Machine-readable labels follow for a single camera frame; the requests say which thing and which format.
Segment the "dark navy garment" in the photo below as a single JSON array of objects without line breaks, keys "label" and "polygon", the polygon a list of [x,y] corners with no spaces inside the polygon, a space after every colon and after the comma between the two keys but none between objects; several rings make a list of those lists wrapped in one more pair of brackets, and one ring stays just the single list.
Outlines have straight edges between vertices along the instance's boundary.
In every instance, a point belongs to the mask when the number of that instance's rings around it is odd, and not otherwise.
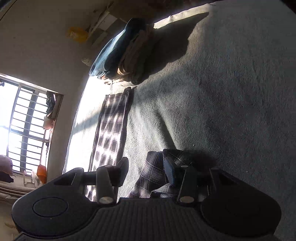
[{"label": "dark navy garment", "polygon": [[0,155],[0,180],[13,183],[14,180],[11,176],[13,176],[12,160],[5,155]]}]

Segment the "yellow box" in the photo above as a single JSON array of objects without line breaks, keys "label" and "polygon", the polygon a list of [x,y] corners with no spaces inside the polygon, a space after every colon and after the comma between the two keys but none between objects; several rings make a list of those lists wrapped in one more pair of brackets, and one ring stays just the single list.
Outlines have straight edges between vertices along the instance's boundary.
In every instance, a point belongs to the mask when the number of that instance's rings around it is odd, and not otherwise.
[{"label": "yellow box", "polygon": [[67,36],[76,42],[84,43],[88,39],[88,32],[80,27],[70,27]]}]

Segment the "grey curtain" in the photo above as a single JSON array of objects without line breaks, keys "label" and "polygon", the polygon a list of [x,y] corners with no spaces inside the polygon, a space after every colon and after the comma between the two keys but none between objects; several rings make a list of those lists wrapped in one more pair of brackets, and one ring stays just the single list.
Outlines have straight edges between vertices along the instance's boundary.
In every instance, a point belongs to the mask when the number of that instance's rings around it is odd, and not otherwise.
[{"label": "grey curtain", "polygon": [[1,199],[20,198],[27,193],[34,191],[35,188],[17,186],[14,183],[7,183],[1,181]]}]

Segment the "white low shelf unit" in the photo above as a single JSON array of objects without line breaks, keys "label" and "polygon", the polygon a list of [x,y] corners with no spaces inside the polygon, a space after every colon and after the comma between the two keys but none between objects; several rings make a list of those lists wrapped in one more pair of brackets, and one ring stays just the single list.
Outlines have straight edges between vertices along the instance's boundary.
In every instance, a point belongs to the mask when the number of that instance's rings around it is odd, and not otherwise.
[{"label": "white low shelf unit", "polygon": [[116,9],[112,6],[114,2],[111,2],[104,9],[95,9],[90,22],[90,26],[86,29],[88,35],[85,41],[85,45],[88,52],[81,59],[81,62],[86,66],[92,65],[92,51],[98,50],[101,43],[110,35],[120,28],[124,27],[127,23],[126,20],[121,18]]}]

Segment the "dark plaid flannel pants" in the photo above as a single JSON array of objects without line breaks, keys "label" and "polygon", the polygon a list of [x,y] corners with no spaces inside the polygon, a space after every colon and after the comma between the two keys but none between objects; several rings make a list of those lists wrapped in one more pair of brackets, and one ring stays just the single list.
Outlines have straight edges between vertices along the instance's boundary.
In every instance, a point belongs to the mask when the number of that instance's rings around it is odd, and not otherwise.
[{"label": "dark plaid flannel pants", "polygon": [[124,151],[135,149],[131,155],[136,162],[141,154],[146,154],[142,168],[131,172],[128,181],[132,189],[130,198],[176,197],[180,184],[170,181],[165,170],[166,158],[171,158],[177,166],[176,175],[182,173],[182,166],[195,166],[194,155],[177,150],[163,117],[154,113],[154,118],[139,119],[133,126],[132,119],[135,88],[128,87],[123,93],[107,95],[102,105],[97,126],[93,169],[101,166],[115,167],[123,158]]}]

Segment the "folded clothes stack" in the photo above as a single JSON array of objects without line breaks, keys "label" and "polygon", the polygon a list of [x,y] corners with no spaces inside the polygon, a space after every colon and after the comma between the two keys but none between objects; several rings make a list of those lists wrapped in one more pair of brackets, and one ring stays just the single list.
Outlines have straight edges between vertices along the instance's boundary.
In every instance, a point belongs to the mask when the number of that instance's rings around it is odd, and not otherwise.
[{"label": "folded clothes stack", "polygon": [[147,24],[144,19],[131,18],[125,28],[101,49],[89,75],[105,83],[118,80],[139,84],[145,59],[152,48],[154,30],[154,25]]}]

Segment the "window security bars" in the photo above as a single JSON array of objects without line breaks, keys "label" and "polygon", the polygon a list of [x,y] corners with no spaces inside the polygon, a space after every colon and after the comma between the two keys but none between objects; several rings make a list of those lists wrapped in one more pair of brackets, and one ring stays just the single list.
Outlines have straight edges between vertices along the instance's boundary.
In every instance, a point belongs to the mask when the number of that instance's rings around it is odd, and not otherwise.
[{"label": "window security bars", "polygon": [[46,92],[1,79],[1,154],[12,160],[13,171],[36,172],[47,166],[52,130],[46,130]]}]

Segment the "dark cloth in box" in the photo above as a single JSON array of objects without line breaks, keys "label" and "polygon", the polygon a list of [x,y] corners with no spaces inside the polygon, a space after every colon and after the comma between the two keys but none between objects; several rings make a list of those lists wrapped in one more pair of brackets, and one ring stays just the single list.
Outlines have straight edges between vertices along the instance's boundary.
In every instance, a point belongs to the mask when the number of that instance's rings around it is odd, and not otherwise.
[{"label": "dark cloth in box", "polygon": [[55,120],[57,118],[63,96],[62,94],[51,92],[51,91],[47,91],[46,96],[47,96],[47,100],[46,100],[47,118]]}]

